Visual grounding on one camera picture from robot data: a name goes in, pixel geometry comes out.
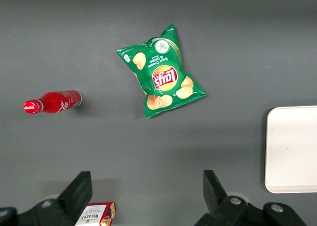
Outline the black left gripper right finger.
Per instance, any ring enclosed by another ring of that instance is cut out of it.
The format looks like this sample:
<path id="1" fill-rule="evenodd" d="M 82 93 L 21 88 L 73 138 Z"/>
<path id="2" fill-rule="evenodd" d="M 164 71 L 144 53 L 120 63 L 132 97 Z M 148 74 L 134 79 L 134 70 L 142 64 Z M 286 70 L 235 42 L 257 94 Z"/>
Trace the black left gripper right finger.
<path id="1" fill-rule="evenodd" d="M 276 202 L 253 206 L 240 196 L 228 195 L 213 170 L 203 174 L 203 194 L 209 210 L 197 226 L 305 226 L 288 205 Z"/>

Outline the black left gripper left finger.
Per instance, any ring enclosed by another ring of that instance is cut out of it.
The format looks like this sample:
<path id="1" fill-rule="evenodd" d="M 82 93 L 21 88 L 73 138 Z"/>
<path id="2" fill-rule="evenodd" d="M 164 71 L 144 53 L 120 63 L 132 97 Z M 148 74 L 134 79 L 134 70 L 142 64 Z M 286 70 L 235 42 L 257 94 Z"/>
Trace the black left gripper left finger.
<path id="1" fill-rule="evenodd" d="M 0 209 L 2 226 L 73 226 L 93 195 L 91 173 L 80 172 L 55 199 L 46 199 L 18 214 L 14 207 Z"/>

